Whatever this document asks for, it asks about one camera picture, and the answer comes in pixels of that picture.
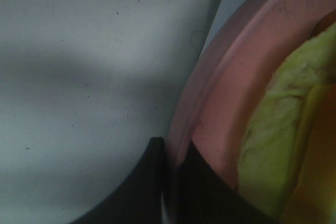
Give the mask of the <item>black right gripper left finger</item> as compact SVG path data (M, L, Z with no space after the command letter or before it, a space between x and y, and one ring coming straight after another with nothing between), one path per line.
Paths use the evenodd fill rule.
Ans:
M73 223L162 223L165 141L153 137L118 188Z

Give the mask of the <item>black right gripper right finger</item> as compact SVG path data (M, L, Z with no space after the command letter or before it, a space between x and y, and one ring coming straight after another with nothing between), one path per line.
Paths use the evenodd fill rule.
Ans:
M194 143L179 168L177 223L278 223L244 200L211 169Z

